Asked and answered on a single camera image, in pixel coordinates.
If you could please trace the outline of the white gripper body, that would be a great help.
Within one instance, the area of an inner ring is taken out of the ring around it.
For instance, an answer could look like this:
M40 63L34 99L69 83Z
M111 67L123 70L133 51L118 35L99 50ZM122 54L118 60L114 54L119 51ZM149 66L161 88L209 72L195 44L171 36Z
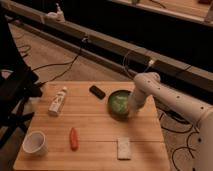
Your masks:
M144 106L145 101L146 94L138 89L134 89L128 97L128 116L135 117Z

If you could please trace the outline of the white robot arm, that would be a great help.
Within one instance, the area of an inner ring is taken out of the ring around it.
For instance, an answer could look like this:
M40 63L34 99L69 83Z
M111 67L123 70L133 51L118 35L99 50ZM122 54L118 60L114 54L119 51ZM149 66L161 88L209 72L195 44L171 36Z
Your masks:
M195 171L213 171L213 105L172 89L160 82L158 73L139 73L128 97L128 110L136 114L150 95L181 115L200 131Z

